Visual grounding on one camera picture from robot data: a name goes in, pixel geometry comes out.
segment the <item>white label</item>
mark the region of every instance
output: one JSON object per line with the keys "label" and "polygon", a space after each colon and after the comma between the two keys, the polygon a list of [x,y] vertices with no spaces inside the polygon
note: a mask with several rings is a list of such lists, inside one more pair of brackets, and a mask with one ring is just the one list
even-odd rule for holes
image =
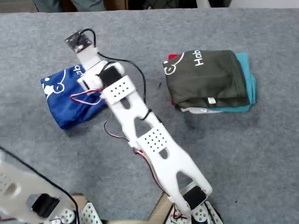
{"label": "white label", "polygon": [[215,104],[216,100],[213,97],[208,97],[207,100],[209,101],[209,104]]}

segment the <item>stack of folded clothes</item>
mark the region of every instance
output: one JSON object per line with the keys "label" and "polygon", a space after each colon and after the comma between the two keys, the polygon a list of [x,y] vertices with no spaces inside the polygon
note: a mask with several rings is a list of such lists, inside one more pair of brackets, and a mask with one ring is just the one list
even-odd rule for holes
{"label": "stack of folded clothes", "polygon": [[246,112],[256,103],[247,53],[192,50],[163,63],[172,103],[192,113]]}

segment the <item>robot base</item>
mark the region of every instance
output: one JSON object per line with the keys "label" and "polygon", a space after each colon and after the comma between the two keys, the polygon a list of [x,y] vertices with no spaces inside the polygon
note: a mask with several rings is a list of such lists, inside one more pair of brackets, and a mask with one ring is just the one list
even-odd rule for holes
{"label": "robot base", "polygon": [[175,217],[178,217],[178,212],[174,206],[171,206],[164,224],[223,224],[221,218],[208,201],[193,209],[192,217]]}

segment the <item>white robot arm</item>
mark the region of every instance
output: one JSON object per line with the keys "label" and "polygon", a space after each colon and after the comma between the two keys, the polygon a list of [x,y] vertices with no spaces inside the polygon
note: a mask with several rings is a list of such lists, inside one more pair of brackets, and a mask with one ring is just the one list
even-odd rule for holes
{"label": "white robot arm", "polygon": [[[100,58],[98,49],[82,31],[66,39],[68,45],[77,53],[85,68],[85,74],[78,79],[83,89],[103,89],[101,97],[118,119],[129,145],[141,151],[150,161],[160,185],[175,203],[179,211],[190,217],[191,210],[204,202],[212,193],[212,187],[191,157],[173,140],[164,125],[146,106],[136,91],[134,84],[119,63],[107,64]],[[126,98],[130,108],[126,109],[122,100]],[[135,119],[150,125],[151,130],[137,136]],[[182,172],[193,182],[179,190],[177,173]]]}
{"label": "white robot arm", "polygon": [[[129,76],[125,75],[122,65],[102,60],[96,46],[82,31],[68,37],[66,42],[77,53],[86,70],[85,74],[78,79],[78,83],[86,91],[102,89],[101,97],[105,99],[120,122],[129,145],[146,157],[153,168],[157,184],[186,218],[184,223],[191,224],[192,220],[204,223],[202,218],[207,215],[203,214],[199,217],[197,211],[205,209],[201,204],[212,193],[211,185],[190,156],[173,140],[164,125],[140,98]],[[128,109],[122,104],[124,98],[130,103]],[[151,129],[144,135],[138,136],[135,130],[135,119],[146,122]],[[184,173],[193,180],[182,190],[178,187],[178,172]],[[66,194],[67,192],[54,183],[51,184],[37,171],[33,174],[15,168],[6,163],[3,155],[0,154],[0,211],[5,215],[32,224],[56,218],[64,224],[71,224],[75,217],[78,218],[78,214],[72,211],[68,200],[71,196]],[[27,202],[31,195],[40,196],[29,207]],[[204,203],[207,211],[213,211],[209,203]],[[171,211],[173,215],[165,221],[165,224],[177,223],[175,210],[173,206]]]}

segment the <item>gray carpet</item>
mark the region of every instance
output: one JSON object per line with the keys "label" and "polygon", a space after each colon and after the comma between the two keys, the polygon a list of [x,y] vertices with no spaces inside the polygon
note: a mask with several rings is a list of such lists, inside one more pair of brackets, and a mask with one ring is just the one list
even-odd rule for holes
{"label": "gray carpet", "polygon": [[[108,109],[72,130],[60,130],[40,85],[42,77],[78,63],[64,39],[91,27],[103,54],[131,59],[142,68],[149,107],[211,183],[210,201],[225,223],[296,223],[298,21],[298,9],[0,15],[0,143],[68,191],[86,194],[101,218],[150,214],[161,191],[142,158],[105,134]],[[169,53],[191,49],[248,52],[257,105],[247,113],[176,111],[161,63]],[[142,91],[138,72],[126,69]],[[109,125],[120,133],[115,120]]]}

